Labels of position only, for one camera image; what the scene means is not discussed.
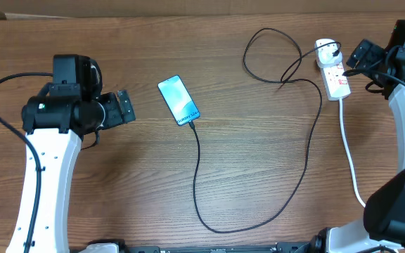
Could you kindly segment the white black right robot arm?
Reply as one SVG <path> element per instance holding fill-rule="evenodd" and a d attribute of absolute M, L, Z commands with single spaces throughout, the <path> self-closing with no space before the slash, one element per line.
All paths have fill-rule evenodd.
<path fill-rule="evenodd" d="M 405 249 L 405 20 L 398 20 L 386 48 L 364 39 L 344 70 L 340 45 L 332 39 L 314 44 L 329 100 L 341 102 L 350 94 L 347 78 L 363 74 L 366 90 L 385 97 L 393 113 L 397 174 L 364 204 L 363 216 L 347 225 L 325 228 L 300 252 L 397 252 Z"/>

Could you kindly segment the white power strip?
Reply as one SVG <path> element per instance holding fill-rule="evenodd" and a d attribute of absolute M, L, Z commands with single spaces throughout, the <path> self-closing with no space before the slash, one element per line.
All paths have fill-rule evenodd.
<path fill-rule="evenodd" d="M 321 68 L 321 76 L 328 100 L 340 100 L 351 94 L 349 82 L 346 76 L 343 75 L 344 71 L 342 63 L 332 67 Z"/>

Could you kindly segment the black Samsung Galaxy smartphone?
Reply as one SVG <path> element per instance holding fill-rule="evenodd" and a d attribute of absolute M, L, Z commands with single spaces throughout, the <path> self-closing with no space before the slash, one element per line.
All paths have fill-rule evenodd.
<path fill-rule="evenodd" d="M 178 126 L 199 118 L 200 111 L 179 75 L 158 83 L 157 87 Z"/>

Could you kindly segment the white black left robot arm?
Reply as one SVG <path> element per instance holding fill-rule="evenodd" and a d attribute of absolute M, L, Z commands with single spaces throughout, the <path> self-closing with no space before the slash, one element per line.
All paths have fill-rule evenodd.
<path fill-rule="evenodd" d="M 70 189 L 84 136 L 136 119 L 125 90 L 101 92 L 95 60 L 56 55 L 52 77 L 22 109 L 26 169 L 8 252 L 69 252 Z"/>

